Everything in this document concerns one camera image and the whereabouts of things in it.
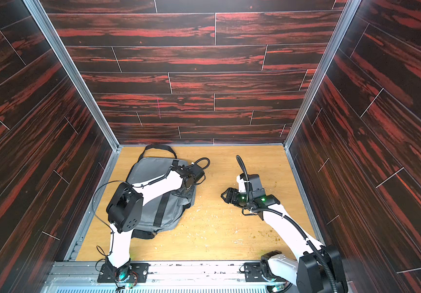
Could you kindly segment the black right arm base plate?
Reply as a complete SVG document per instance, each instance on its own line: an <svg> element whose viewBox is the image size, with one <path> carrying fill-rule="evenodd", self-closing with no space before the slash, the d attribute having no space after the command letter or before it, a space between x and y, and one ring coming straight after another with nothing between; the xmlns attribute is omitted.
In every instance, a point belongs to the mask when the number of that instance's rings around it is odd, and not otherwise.
<svg viewBox="0 0 421 293"><path fill-rule="evenodd" d="M239 269L245 277L247 283L271 283L281 282L282 279L278 277L266 277L259 262L245 262Z"/></svg>

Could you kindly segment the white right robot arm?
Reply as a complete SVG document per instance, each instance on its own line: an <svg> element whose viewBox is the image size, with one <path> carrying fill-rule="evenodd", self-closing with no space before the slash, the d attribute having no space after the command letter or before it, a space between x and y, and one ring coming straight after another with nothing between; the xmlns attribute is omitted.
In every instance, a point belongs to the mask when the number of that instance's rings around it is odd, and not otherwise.
<svg viewBox="0 0 421 293"><path fill-rule="evenodd" d="M333 245L326 246L304 231L274 195L250 198L238 189L221 194L227 204L248 211L245 216L259 216L279 234L295 256L289 259L280 251L261 257L261 277L269 282L285 280L300 293L347 293L348 285L342 257Z"/></svg>

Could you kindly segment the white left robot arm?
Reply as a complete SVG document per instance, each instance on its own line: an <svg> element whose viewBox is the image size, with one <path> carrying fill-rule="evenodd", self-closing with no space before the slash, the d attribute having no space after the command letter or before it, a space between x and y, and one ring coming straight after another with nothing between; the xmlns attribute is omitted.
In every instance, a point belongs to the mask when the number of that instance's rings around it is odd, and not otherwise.
<svg viewBox="0 0 421 293"><path fill-rule="evenodd" d="M108 221L113 231L109 263L117 269L130 261L132 232L141 220L144 205L167 192L180 188L188 189L203 177L204 172L181 175L172 170L142 183L122 182L107 205Z"/></svg>

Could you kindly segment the grey zippered laptop bag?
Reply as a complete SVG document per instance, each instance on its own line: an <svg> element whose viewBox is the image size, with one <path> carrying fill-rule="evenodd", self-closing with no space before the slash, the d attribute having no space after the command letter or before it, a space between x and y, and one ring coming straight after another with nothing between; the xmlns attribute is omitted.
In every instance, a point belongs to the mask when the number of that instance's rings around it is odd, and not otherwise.
<svg viewBox="0 0 421 293"><path fill-rule="evenodd" d="M183 179L171 167L187 167L167 145L154 144L145 150L158 149L170 152L173 157L146 157L142 153L131 168L126 181L143 195L144 206L139 224L132 232L133 238L153 239L158 233L175 229L185 210L195 203L196 188L183 187Z"/></svg>

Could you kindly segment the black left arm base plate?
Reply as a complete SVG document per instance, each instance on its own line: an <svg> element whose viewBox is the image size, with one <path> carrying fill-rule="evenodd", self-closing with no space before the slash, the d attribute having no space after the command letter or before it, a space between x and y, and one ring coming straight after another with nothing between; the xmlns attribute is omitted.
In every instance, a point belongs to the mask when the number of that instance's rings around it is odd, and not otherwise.
<svg viewBox="0 0 421 293"><path fill-rule="evenodd" d="M102 265L98 283L137 284L145 283L148 277L149 263L129 262L116 268L109 262Z"/></svg>

